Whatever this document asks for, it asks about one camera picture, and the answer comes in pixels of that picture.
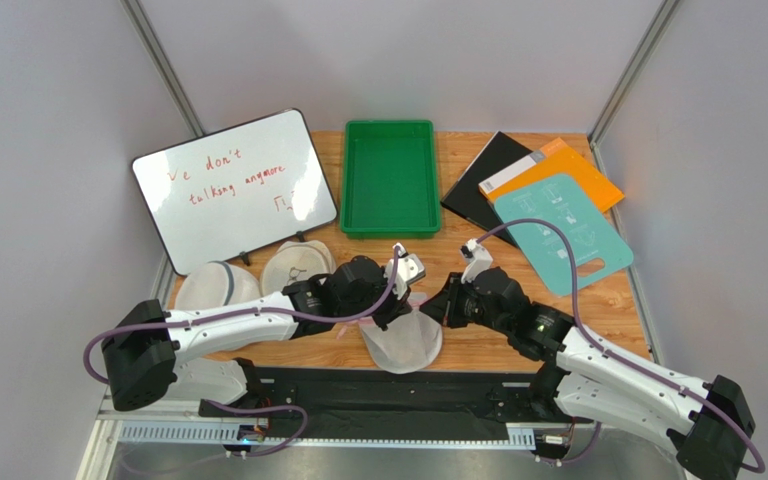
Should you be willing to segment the white mesh laundry bag pink zipper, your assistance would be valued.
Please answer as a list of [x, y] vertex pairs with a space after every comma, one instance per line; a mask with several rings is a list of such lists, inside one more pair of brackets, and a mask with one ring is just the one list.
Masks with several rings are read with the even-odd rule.
[[356, 330], [363, 338], [375, 365], [393, 374], [407, 374], [431, 365], [443, 344], [442, 326], [419, 310], [427, 300], [425, 293], [411, 293], [409, 312], [393, 320], [386, 330], [370, 317], [342, 323], [337, 332], [341, 339]]

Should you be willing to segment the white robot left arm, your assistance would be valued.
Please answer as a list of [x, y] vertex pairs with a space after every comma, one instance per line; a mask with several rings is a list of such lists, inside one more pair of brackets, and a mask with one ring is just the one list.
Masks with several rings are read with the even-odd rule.
[[91, 342], [99, 347], [113, 406], [122, 412], [162, 399], [186, 362], [265, 341], [288, 341], [369, 318], [382, 330], [410, 312], [410, 287], [424, 278], [413, 254], [384, 265], [356, 256], [332, 274], [297, 281], [256, 300], [201, 310], [138, 303], [118, 325]]

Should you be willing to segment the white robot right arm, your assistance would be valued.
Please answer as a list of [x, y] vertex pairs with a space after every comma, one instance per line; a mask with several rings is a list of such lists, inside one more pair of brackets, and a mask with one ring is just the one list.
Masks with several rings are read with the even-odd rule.
[[540, 418], [585, 419], [622, 429], [675, 454], [699, 479], [734, 479], [765, 464], [756, 429], [734, 381], [707, 382], [631, 354], [556, 308], [531, 301], [499, 268], [465, 282], [452, 273], [421, 311], [448, 328], [477, 324], [503, 334], [542, 366], [527, 394]]

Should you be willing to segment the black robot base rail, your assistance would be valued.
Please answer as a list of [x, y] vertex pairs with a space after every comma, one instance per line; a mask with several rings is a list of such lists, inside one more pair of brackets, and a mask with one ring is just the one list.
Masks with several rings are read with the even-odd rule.
[[236, 409], [274, 407], [268, 433], [290, 435], [307, 413], [304, 439], [467, 440], [507, 438], [507, 424], [568, 424], [538, 400], [531, 373], [243, 367], [249, 391]]

